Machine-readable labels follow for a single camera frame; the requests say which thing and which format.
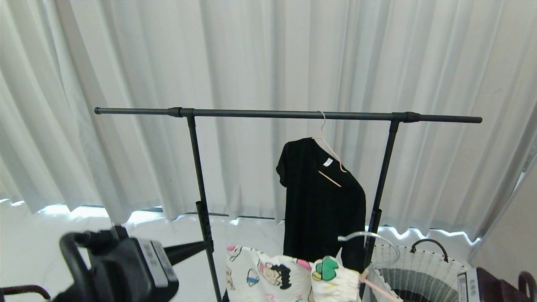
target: black garment rack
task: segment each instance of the black garment rack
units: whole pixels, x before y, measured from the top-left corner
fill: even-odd
[[[275,110],[219,110],[219,109],[194,109],[173,107],[168,109],[129,109],[129,108],[95,108],[96,114],[148,114],[172,116],[176,118],[186,117],[188,128],[190,130],[190,141],[192,143],[192,152],[194,154],[194,164],[196,169],[196,177],[198,179],[198,187],[200,192],[200,201],[196,202],[198,217],[200,221],[203,240],[207,243],[207,259],[209,261],[209,269],[213,279],[214,292],[216,300],[222,301],[218,278],[216,276],[216,268],[214,265],[214,243],[211,235],[211,223],[207,208],[207,198],[205,195],[205,185],[203,173],[201,170],[201,159],[198,145],[198,136],[196,134],[195,117],[244,117],[244,118],[294,118],[294,119],[338,119],[338,120],[386,120],[390,121],[390,130],[386,150],[384,151],[384,159],[380,170],[379,183],[376,188],[373,210],[371,219],[369,220],[369,231],[376,233],[379,230],[380,216],[382,210],[379,208],[384,183],[386,182],[386,174],[390,164],[391,151],[394,148],[395,134],[399,128],[399,123],[414,123],[417,121],[441,121],[449,123],[473,123],[479,124],[483,121],[481,117],[467,116],[436,116],[428,114],[419,114],[415,112],[393,112],[393,113],[360,113],[360,112],[324,112],[320,111],[275,111]],[[364,267],[367,267],[373,256],[373,248],[375,246],[375,238],[368,237],[365,243],[365,261]],[[364,291],[363,286],[360,288],[360,296]]]

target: white floor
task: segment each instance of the white floor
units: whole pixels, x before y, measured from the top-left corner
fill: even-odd
[[[69,213],[65,206],[50,206],[31,215],[23,202],[0,204],[0,286],[36,284],[52,296],[66,289],[72,278],[58,248],[62,234],[110,228],[106,212],[100,208],[81,207]],[[224,265],[227,245],[244,245],[263,250],[269,255],[282,253],[284,224],[274,220],[211,217],[215,244],[215,263],[220,288],[225,288]],[[200,241],[201,230],[196,215],[185,215],[174,221],[165,220],[160,213],[135,212],[125,227],[138,238],[160,240],[164,246]],[[391,228],[382,228],[379,234],[398,245],[412,245],[423,236],[411,229],[399,235]],[[431,231],[427,235],[444,244],[450,257],[465,264],[472,245],[466,236]],[[431,243],[421,249],[438,251]],[[177,264],[179,292],[173,301],[215,301],[213,285],[205,253]],[[10,301],[39,301],[35,294],[7,296]]]

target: white woven basket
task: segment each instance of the white woven basket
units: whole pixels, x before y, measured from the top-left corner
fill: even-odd
[[[443,255],[430,251],[416,250],[416,245],[431,241],[440,246]],[[377,286],[392,290],[402,299],[430,302],[457,302],[457,276],[468,268],[447,256],[444,247],[436,240],[418,240],[411,248],[398,246],[401,258],[390,267],[378,267],[368,274],[368,279]],[[389,245],[376,245],[372,263],[387,263],[395,258],[396,252]],[[372,291],[371,301],[387,301],[386,297]]]

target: curtain fold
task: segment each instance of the curtain fold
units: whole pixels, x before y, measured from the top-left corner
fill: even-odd
[[[401,124],[382,224],[482,235],[537,125],[537,3],[518,1],[0,2],[0,194],[32,211],[104,206],[111,220],[199,199],[186,120],[100,107],[482,116]],[[319,120],[197,118],[210,212],[275,217],[286,141]],[[328,121],[372,208],[389,123]]]

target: black basket handle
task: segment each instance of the black basket handle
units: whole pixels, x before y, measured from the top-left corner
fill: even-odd
[[[435,239],[428,239],[428,238],[425,238],[425,239],[421,239],[421,240],[418,240],[416,241],[413,245],[412,245],[412,248],[410,249],[410,252],[411,253],[415,253],[416,252],[416,245],[418,245],[419,243],[422,243],[424,241],[430,241],[430,242],[434,242],[436,243],[440,249],[442,250],[442,253],[444,253],[444,261],[449,263],[448,259],[447,259],[447,252],[446,252],[446,249],[440,244],[440,242],[436,241]]]
[[[518,290],[527,294],[526,285],[529,289],[529,300],[535,302],[535,295],[537,294],[537,285],[532,274],[527,271],[523,271],[518,275]]]

